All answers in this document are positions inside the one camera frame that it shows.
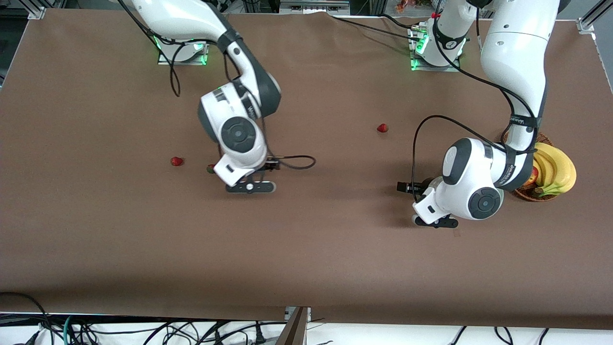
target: red strawberry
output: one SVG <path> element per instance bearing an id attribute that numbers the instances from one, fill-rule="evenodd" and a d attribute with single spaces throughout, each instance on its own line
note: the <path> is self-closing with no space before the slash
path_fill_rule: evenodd
<path id="1" fill-rule="evenodd" d="M 385 123 L 382 123 L 379 125 L 379 127 L 377 127 L 377 130 L 381 133 L 385 133 L 389 130 L 389 128 L 387 127 Z"/>
<path id="2" fill-rule="evenodd" d="M 183 158 L 172 157 L 170 159 L 170 164 L 172 164 L 172 166 L 180 166 L 183 164 Z"/>

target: round gray joint cover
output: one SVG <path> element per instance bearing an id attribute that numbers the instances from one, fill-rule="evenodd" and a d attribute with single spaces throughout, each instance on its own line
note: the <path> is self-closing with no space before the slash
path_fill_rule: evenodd
<path id="1" fill-rule="evenodd" d="M 501 199 L 497 190 L 484 187 L 471 195 L 468 200 L 468 210 L 475 219 L 486 219 L 494 215 L 500 208 Z"/>
<path id="2" fill-rule="evenodd" d="M 232 117 L 221 127 L 221 140 L 228 149 L 249 152 L 256 142 L 256 129 L 246 118 Z"/>

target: bunch of bananas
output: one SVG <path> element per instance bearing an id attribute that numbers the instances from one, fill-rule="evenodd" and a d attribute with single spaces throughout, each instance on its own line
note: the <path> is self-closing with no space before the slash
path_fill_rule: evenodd
<path id="1" fill-rule="evenodd" d="M 537 142 L 535 148 L 534 167 L 538 170 L 535 193 L 542 197 L 568 192 L 577 181 L 573 161 L 551 145 Z"/>

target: table surface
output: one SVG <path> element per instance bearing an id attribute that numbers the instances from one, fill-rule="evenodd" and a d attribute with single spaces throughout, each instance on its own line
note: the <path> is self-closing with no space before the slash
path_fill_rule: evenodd
<path id="1" fill-rule="evenodd" d="M 495 217 L 435 230 L 413 225 L 411 197 L 395 191 L 414 130 L 444 114 L 495 139 L 509 118 L 500 92 L 412 72 L 406 40 L 326 14 L 229 20 L 283 90 L 271 149 L 316 167 L 271 173 L 271 195 L 227 194 L 206 173 L 217 148 L 196 116 L 226 82 L 217 49 L 177 67 L 176 98 L 125 13 L 48 10 L 0 93 L 0 290 L 53 312 L 280 319 L 307 305 L 331 322 L 613 328 L 613 96 L 574 23 L 550 40 L 542 130 L 573 159 L 575 188 L 537 204 L 507 193 Z M 476 40 L 464 51 L 483 76 Z M 417 178 L 467 135 L 424 126 Z"/>

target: apple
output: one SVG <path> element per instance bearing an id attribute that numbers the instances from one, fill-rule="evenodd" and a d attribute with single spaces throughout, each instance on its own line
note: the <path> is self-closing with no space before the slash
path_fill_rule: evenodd
<path id="1" fill-rule="evenodd" d="M 527 187 L 536 182 L 536 178 L 538 177 L 538 169 L 535 166 L 532 167 L 532 174 L 530 178 L 522 185 L 522 187 Z"/>

